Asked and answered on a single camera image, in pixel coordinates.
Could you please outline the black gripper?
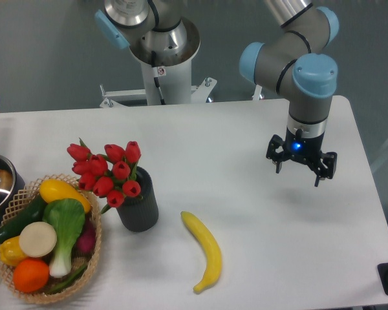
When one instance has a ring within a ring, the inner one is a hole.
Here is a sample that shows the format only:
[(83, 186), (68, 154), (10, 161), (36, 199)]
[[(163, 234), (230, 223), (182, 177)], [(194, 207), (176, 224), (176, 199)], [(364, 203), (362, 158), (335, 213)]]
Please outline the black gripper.
[(314, 186), (321, 180), (332, 179), (337, 165), (336, 152), (324, 153), (321, 150), (325, 129), (315, 126), (315, 131), (287, 126), (285, 140), (273, 135), (268, 143), (266, 158), (275, 164), (275, 173), (279, 174), (282, 163), (288, 160), (307, 166), (315, 173)]

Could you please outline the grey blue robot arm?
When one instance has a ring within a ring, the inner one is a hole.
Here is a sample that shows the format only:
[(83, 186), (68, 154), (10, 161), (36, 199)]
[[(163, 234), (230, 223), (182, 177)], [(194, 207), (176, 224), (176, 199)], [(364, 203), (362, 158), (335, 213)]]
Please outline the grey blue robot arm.
[[(289, 102), (285, 137), (273, 136), (266, 157), (280, 167), (306, 165), (317, 180), (331, 179), (337, 154), (321, 146), (336, 91), (338, 67), (322, 50), (336, 37), (339, 21), (311, 1), (267, 1), (283, 30), (272, 44), (251, 43), (239, 72)], [(116, 48), (129, 49), (142, 69), (149, 105), (192, 103), (191, 61), (200, 47), (197, 27), (182, 15), (181, 1), (105, 1), (94, 19)]]

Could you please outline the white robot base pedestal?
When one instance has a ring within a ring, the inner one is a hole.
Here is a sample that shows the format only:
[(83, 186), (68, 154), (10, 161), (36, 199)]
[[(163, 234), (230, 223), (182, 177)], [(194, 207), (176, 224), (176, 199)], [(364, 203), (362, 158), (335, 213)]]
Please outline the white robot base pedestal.
[(128, 48), (139, 62), (144, 88), (137, 90), (105, 91), (102, 108), (121, 107), (131, 101), (144, 100), (147, 105), (177, 105), (183, 103), (210, 103), (217, 80), (206, 77), (199, 85), (191, 80), (191, 64), (200, 48), (197, 27), (182, 17), (175, 28), (159, 32), (150, 30), (133, 46), (129, 46), (123, 34), (102, 16), (96, 14), (103, 34), (119, 49)]

